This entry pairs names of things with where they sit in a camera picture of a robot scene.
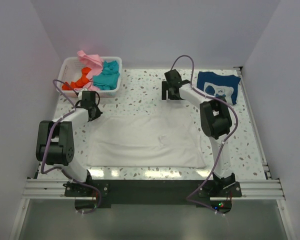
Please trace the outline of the white t-shirt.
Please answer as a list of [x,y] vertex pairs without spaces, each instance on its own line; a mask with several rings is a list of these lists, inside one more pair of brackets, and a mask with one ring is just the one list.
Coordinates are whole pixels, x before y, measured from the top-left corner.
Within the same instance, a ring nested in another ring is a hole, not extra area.
[[201,136],[185,113],[108,116],[93,124],[90,167],[204,168]]

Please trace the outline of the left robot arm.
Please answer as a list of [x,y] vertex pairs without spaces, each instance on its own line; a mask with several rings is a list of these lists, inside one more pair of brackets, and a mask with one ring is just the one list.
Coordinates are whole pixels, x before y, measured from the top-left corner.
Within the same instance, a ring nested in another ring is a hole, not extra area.
[[40,173],[46,175],[60,170],[70,181],[77,183],[76,191],[89,196],[94,190],[90,172],[75,158],[75,130],[99,118],[100,95],[82,90],[81,98],[71,110],[53,120],[39,123],[35,155],[41,162]]

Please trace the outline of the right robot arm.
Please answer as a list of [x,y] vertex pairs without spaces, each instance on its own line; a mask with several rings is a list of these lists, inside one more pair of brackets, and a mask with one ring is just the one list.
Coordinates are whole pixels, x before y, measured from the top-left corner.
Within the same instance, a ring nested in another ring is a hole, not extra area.
[[213,167],[207,178],[213,177],[212,191],[217,196],[225,196],[236,182],[227,144],[234,133],[230,114],[233,109],[224,97],[203,93],[189,80],[183,80],[175,69],[165,72],[164,77],[163,100],[186,100],[199,109],[201,129],[209,138],[213,155]]

